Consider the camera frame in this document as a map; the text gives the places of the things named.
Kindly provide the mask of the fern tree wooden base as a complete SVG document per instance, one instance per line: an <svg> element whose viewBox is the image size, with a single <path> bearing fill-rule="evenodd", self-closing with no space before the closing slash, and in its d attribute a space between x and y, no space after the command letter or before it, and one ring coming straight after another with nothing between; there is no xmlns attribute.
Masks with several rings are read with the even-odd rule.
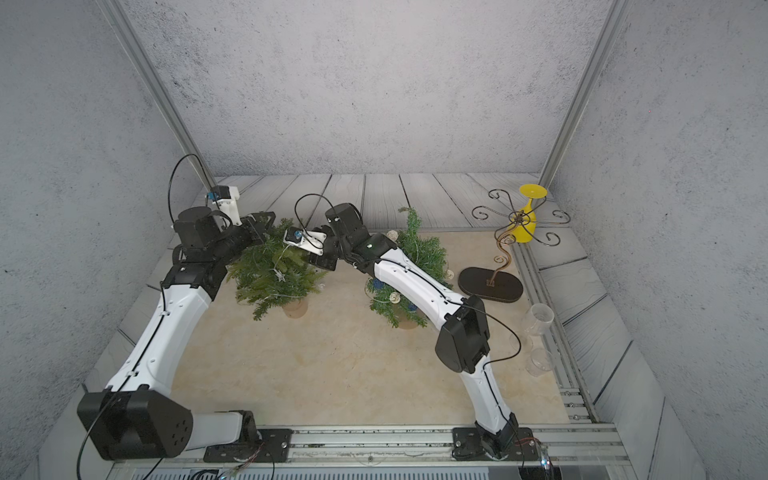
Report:
<svg viewBox="0 0 768 480"><path fill-rule="evenodd" d="M236 284L236 301L253 307L252 318L261 321L270 309L320 293L324 271L307 262L308 253L283 242L293 221L282 219L266 233L263 245L247 248L228 267L228 281Z"/></svg>

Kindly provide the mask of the small christmas tree wooden base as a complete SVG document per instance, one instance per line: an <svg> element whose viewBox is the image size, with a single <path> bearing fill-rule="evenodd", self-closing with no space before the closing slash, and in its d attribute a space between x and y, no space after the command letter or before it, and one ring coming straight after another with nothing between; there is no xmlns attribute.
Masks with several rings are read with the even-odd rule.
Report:
<svg viewBox="0 0 768 480"><path fill-rule="evenodd" d="M398 212L407 215L406 227L399 231L389 231L386 236L396 243L412 264L439 284L451 289L449 281L453 279L453 272L448 269L447 251L440 239L420 235L422 220L415 209L401 207ZM404 294L378 279L369 279L365 292L370 300L370 309L384 317L393 328L413 329L431 324Z"/></svg>

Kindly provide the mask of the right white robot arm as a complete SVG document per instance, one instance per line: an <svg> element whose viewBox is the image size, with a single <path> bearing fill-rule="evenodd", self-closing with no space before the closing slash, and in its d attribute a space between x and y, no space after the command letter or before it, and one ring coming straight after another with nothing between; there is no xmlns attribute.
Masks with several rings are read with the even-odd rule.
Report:
<svg viewBox="0 0 768 480"><path fill-rule="evenodd" d="M483 301L452 291L410 260L395 241L369 233L354 205L333 206L325 216L326 225L311 231L302 227L287 233L284 241L307 251L314 266L333 271L343 259L403 294L437 329L435 353L467 390L485 454L501 460L519 449L519 424L492 371L490 316Z"/></svg>

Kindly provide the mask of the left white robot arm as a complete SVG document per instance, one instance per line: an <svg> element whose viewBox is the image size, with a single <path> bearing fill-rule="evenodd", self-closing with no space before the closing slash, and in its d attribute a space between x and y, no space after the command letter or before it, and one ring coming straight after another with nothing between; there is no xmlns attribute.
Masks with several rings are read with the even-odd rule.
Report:
<svg viewBox="0 0 768 480"><path fill-rule="evenodd" d="M259 451L263 441L252 412L195 414L171 398L181 357L229 265L264 244L276 219L272 212L240 214L239 197L237 187L216 184L204 205L172 214L180 242L160 282L157 307L117 373L77 408L83 442L102 459L161 462L198 449L223 459L238 450L247 456Z"/></svg>

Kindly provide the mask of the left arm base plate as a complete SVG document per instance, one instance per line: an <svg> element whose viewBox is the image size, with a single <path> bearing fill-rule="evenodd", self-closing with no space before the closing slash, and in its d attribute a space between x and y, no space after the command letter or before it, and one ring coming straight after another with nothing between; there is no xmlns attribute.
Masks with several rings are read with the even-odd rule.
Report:
<svg viewBox="0 0 768 480"><path fill-rule="evenodd" d="M237 437L207 446L205 463L246 463L254 456L255 463L285 463L294 431L290 428L260 428L251 411L234 410L241 425Z"/></svg>

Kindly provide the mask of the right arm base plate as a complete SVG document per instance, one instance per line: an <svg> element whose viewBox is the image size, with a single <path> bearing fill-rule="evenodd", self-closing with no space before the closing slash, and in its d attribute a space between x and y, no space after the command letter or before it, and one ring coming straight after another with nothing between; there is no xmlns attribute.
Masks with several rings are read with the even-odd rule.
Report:
<svg viewBox="0 0 768 480"><path fill-rule="evenodd" d="M482 428L457 427L452 430L451 457L457 461L519 461L537 460L539 447L530 428L520 427L514 415L503 424L498 433Z"/></svg>

